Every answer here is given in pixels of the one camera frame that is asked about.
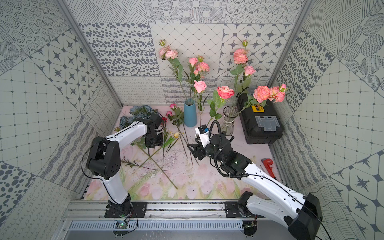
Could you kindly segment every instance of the glass vase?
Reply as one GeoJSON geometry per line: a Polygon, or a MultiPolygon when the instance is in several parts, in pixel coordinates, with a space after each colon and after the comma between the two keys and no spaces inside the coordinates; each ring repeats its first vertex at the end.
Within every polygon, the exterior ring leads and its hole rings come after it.
{"type": "Polygon", "coordinates": [[[224,117],[220,123],[221,131],[226,131],[226,135],[232,135],[235,127],[235,118],[238,116],[239,111],[235,106],[225,107],[223,110],[224,117]]]}

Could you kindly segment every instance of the vent grille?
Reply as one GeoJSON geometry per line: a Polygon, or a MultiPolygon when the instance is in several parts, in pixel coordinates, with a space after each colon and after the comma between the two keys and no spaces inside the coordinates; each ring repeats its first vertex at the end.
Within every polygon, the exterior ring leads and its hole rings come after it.
{"type": "MultiPolygon", "coordinates": [[[[72,221],[70,230],[133,230],[136,221],[127,228],[116,228],[123,221],[72,221]]],[[[138,231],[147,230],[243,230],[241,220],[139,220],[138,231]]]]}

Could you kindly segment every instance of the patterned wallpaper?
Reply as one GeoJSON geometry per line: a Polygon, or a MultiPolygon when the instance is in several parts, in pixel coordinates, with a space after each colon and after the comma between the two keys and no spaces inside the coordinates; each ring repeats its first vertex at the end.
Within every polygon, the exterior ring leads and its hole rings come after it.
{"type": "Polygon", "coordinates": [[[243,40],[249,42],[255,77],[270,77],[304,1],[67,0],[67,4],[119,97],[129,105],[183,102],[178,83],[164,88],[174,76],[168,61],[158,56],[161,39],[178,50],[184,69],[190,57],[203,55],[212,86],[231,77],[233,53],[243,40]],[[130,84],[135,92],[127,96],[122,90],[130,84]]]}
{"type": "Polygon", "coordinates": [[[277,77],[293,87],[272,151],[289,186],[319,197],[332,239],[384,237],[383,13],[383,1],[316,0],[277,77]]]}
{"type": "Polygon", "coordinates": [[[50,239],[121,107],[52,1],[0,6],[0,239],[50,239]]]}

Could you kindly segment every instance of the blue vase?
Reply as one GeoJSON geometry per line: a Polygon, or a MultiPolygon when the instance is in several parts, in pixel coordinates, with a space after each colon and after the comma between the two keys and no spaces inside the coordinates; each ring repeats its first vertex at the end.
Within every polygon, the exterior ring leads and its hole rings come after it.
{"type": "Polygon", "coordinates": [[[196,104],[193,99],[184,102],[184,124],[187,127],[194,127],[197,124],[196,104]]]}

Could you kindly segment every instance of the black toolbox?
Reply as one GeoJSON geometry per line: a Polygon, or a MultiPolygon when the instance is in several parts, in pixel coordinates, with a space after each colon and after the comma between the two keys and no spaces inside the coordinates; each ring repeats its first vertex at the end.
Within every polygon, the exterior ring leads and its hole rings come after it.
{"type": "MultiPolygon", "coordinates": [[[[241,110],[243,109],[244,103],[247,102],[248,97],[246,93],[241,94],[237,101],[237,109],[241,110]]],[[[264,108],[263,113],[255,113],[252,109],[252,107],[249,107],[242,111],[240,113],[240,120],[241,124],[243,126],[245,140],[248,144],[259,144],[259,143],[268,143],[272,144],[277,139],[281,138],[283,135],[284,127],[281,124],[279,117],[274,109],[274,104],[271,101],[267,101],[267,104],[264,108]],[[259,124],[256,120],[256,117],[261,118],[269,118],[271,119],[272,116],[276,116],[274,119],[275,121],[278,121],[276,123],[275,131],[265,131],[265,127],[260,126],[260,119],[259,124]]]]}

